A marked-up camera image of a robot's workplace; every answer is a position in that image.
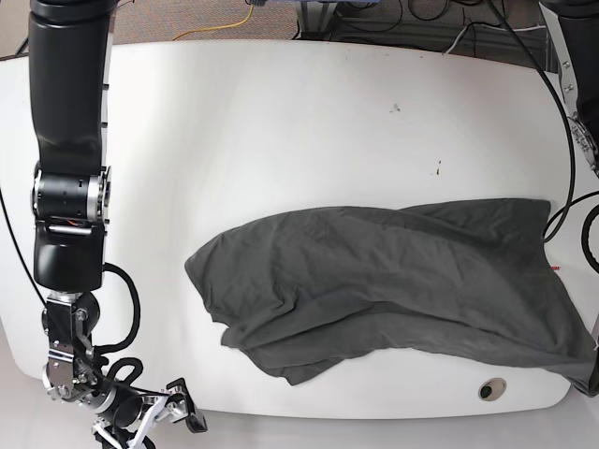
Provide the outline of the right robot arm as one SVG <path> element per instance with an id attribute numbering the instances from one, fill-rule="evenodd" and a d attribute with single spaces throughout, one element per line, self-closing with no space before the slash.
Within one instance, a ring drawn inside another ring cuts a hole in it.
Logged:
<path id="1" fill-rule="evenodd" d="M 42 324 L 49 343 L 42 380 L 51 397 L 79 403 L 96 417 L 95 439 L 105 448 L 149 448 L 157 422 L 207 429 L 183 379 L 159 392 L 136 388 L 140 360 L 110 354 L 136 338 L 134 317 L 119 342 L 96 345 L 100 317 L 95 291 L 112 273 L 133 281 L 104 259 L 110 202 L 106 163 L 110 48 L 114 1 L 34 1 L 29 15 L 29 88 L 39 158 L 31 204 L 35 217 L 33 279 L 49 290 Z"/>

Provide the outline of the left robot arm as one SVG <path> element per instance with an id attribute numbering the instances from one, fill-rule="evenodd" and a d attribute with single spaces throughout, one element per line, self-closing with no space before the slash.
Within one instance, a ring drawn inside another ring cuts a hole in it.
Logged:
<path id="1" fill-rule="evenodd" d="M 579 147 L 593 173 L 598 172 L 598 3 L 596 1 L 540 1 L 548 36 L 557 56 L 560 91 L 536 62 L 499 10 L 486 5 L 504 30 L 533 64 L 558 108 L 566 133 L 570 166 L 565 203 L 546 224 L 544 242 L 557 236 L 571 207 L 597 196 L 596 192 L 575 198 L 576 157 Z"/>

